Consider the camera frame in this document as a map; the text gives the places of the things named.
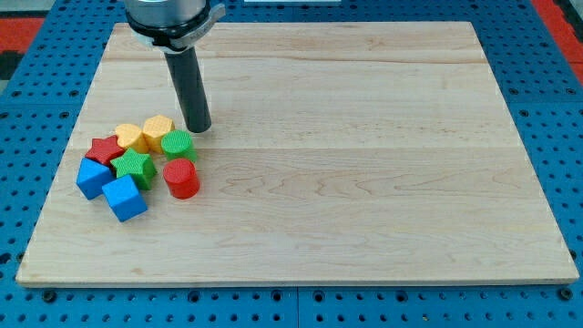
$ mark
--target red star block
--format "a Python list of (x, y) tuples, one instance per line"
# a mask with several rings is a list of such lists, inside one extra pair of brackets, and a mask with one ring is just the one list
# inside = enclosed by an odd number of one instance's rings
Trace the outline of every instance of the red star block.
[(118, 146), (118, 136), (94, 138), (91, 140), (91, 149), (85, 157), (113, 168), (111, 160), (120, 157), (124, 152), (125, 150)]

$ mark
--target red surface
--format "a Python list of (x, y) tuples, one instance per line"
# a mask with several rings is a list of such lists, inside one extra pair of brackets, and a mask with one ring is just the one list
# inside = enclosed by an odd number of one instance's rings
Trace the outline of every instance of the red surface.
[(532, 4), (573, 68), (579, 83), (583, 83), (583, 45), (577, 40), (573, 26), (563, 16), (563, 10), (553, 0), (532, 0)]
[(85, 157), (113, 169), (111, 160), (122, 156), (124, 152), (126, 151), (118, 146), (118, 136), (94, 138), (91, 140), (91, 149)]
[(163, 175), (170, 194), (177, 199), (185, 200), (199, 192), (197, 170), (188, 159), (173, 159), (164, 167)]
[(12, 50), (24, 54), (43, 22), (44, 18), (0, 19), (0, 53)]

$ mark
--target red cylinder block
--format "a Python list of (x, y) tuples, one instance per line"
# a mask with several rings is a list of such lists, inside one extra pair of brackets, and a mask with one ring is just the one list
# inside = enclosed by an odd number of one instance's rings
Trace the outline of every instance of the red cylinder block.
[(185, 200), (199, 192), (197, 171), (188, 159), (173, 159), (164, 167), (163, 175), (170, 194), (177, 199)]

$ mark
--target black cylindrical end effector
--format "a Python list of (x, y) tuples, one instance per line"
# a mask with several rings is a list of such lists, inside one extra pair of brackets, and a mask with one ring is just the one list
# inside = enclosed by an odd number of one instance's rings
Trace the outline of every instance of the black cylindrical end effector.
[(194, 47), (180, 54), (165, 53), (164, 55), (187, 128), (195, 133), (208, 130), (210, 128), (209, 105)]

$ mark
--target toy block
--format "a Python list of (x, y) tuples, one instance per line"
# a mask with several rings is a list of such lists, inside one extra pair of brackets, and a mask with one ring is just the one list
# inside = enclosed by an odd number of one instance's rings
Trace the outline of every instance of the toy block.
[(192, 145), (190, 134), (182, 130), (169, 132), (162, 138), (162, 150), (168, 160), (189, 159), (197, 161), (197, 152)]
[(109, 167), (91, 159), (81, 159), (81, 166), (77, 173), (77, 186), (88, 200), (101, 195), (101, 187), (114, 179)]
[(133, 124), (120, 124), (116, 127), (116, 135), (118, 136), (118, 145), (127, 150), (134, 149), (138, 153), (148, 153), (148, 144), (142, 133), (142, 129)]
[(142, 133), (144, 134), (146, 143), (148, 143), (149, 149), (158, 154), (163, 154), (164, 151), (161, 145), (162, 138), (172, 130), (174, 130), (174, 121), (171, 118), (156, 115), (153, 118), (146, 119)]
[(118, 136), (94, 138), (91, 140), (91, 149), (85, 157), (112, 168), (111, 160), (120, 157), (124, 152), (125, 150), (118, 145)]
[(149, 154), (128, 149), (123, 156), (111, 160), (111, 164), (116, 169), (117, 178), (129, 175), (141, 190), (152, 189), (150, 182), (158, 172)]
[(200, 181), (194, 164), (188, 159), (173, 159), (164, 167), (164, 180), (170, 194), (185, 200), (199, 192)]
[(113, 210), (120, 222), (148, 210), (148, 205), (139, 194), (134, 180), (129, 175), (115, 179), (103, 186), (103, 194), (109, 208)]

